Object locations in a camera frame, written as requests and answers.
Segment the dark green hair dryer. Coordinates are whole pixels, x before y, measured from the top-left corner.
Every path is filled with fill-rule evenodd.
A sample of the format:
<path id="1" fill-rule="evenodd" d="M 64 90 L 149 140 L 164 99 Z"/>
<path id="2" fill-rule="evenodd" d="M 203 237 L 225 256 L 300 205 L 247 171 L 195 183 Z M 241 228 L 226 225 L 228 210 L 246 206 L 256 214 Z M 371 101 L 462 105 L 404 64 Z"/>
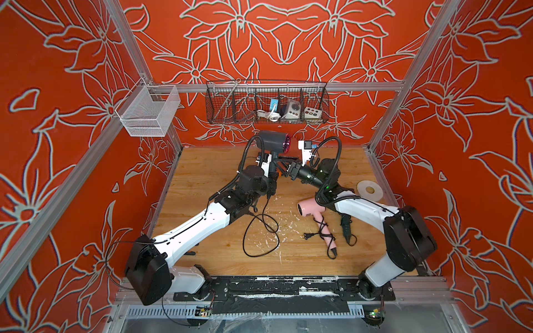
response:
<path id="1" fill-rule="evenodd" d="M 352 223 L 351 216 L 347 214 L 342 214 L 342 213 L 340 213 L 340 216 L 341 216 L 340 223 L 341 223 L 343 237 L 349 246 L 354 246 L 357 240 L 356 240 L 356 237 L 351 232 L 351 223 Z"/>

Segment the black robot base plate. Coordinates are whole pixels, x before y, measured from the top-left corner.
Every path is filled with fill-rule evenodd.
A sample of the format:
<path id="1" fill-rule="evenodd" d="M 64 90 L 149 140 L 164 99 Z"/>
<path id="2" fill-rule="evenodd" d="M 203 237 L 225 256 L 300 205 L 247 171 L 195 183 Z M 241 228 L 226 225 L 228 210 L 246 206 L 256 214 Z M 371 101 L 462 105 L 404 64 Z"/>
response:
<path id="1" fill-rule="evenodd" d="M 370 301 L 362 298 L 357 277 L 351 276 L 217 276 L 199 295 L 173 292 L 176 302 L 212 305 L 214 314 L 362 315 L 350 304 L 381 305 L 395 301 L 388 282 Z"/>

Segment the black hair dryer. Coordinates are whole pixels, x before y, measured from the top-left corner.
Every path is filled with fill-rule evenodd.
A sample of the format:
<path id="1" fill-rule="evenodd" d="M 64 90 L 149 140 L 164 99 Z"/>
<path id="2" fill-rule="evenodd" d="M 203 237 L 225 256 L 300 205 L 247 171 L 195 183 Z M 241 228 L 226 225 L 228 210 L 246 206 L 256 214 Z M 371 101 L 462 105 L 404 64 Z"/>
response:
<path id="1" fill-rule="evenodd" d="M 256 135 L 255 143 L 256 147 L 258 147 L 262 153 L 271 153 L 273 155 L 273 161 L 275 161 L 280 155 L 289 151 L 291 137 L 287 133 L 261 130 Z"/>

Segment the pink hair dryer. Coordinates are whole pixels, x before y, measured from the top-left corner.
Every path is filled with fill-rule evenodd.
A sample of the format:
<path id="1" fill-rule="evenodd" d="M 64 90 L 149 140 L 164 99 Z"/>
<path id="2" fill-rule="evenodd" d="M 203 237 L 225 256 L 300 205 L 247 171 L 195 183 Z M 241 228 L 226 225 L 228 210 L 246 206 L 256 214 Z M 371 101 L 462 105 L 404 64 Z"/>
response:
<path id="1" fill-rule="evenodd" d="M 330 232 L 328 224 L 325 222 L 323 213 L 326 211 L 324 206 L 320 206 L 314 198 L 300 201 L 297 205 L 298 212 L 302 217 L 311 216 L 318 226 L 316 233 L 304 233 L 303 238 L 309 240 L 311 237 L 318 235 L 326 244 L 326 255 L 329 259 L 336 259 L 338 256 L 335 237 Z"/>

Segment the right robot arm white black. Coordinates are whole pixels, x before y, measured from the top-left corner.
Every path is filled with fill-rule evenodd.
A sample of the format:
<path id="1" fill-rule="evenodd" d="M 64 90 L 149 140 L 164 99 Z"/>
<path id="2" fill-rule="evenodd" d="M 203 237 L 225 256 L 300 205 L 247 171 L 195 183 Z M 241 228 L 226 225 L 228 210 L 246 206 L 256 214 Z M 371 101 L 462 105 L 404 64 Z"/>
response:
<path id="1" fill-rule="evenodd" d="M 330 141 L 339 143 L 335 158 L 315 162 L 315 154 Z M 310 140 L 301 140 L 298 148 L 302 159 L 291 164 L 288 176 L 318 189 L 313 199 L 298 205 L 301 213 L 329 209 L 359 219 L 384 235 L 385 254 L 358 276 L 358 292 L 362 298 L 375 298 L 381 287 L 415 270 L 436 252 L 437 242 L 415 208 L 382 205 L 339 185 L 341 144 L 338 137 L 329 137 L 318 145 Z"/>

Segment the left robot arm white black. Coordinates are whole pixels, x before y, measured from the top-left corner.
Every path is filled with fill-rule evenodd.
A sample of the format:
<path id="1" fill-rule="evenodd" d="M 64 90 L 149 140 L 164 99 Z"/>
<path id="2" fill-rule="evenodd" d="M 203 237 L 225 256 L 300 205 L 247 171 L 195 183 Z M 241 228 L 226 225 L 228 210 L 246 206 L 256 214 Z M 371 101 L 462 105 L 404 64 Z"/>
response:
<path id="1" fill-rule="evenodd" d="M 209 198 L 202 212 L 179 227 L 153 239 L 143 234 L 133 242 L 125 274 L 143 305 L 152 305 L 169 292 L 206 297 L 211 284 L 207 271 L 199 265 L 176 268 L 175 263 L 200 241 L 255 212 L 262 196 L 275 194 L 273 161 L 289 150 L 290 142 L 285 133 L 259 132 L 245 148 L 256 144 L 260 149 L 257 165 L 240 162 L 236 177 Z"/>

